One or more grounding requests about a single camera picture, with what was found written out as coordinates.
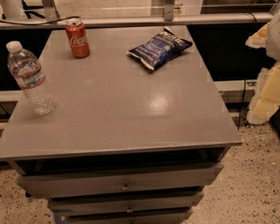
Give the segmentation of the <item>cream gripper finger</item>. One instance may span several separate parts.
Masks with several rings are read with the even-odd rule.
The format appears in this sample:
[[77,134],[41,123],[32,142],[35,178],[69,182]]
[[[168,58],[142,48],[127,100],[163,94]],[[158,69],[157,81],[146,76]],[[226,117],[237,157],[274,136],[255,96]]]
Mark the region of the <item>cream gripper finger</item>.
[[267,44],[267,33],[269,23],[264,24],[254,34],[252,34],[245,42],[245,44],[253,49],[265,48]]
[[267,122],[280,107],[280,62],[271,69],[262,68],[255,94],[248,106],[246,120],[254,125]]

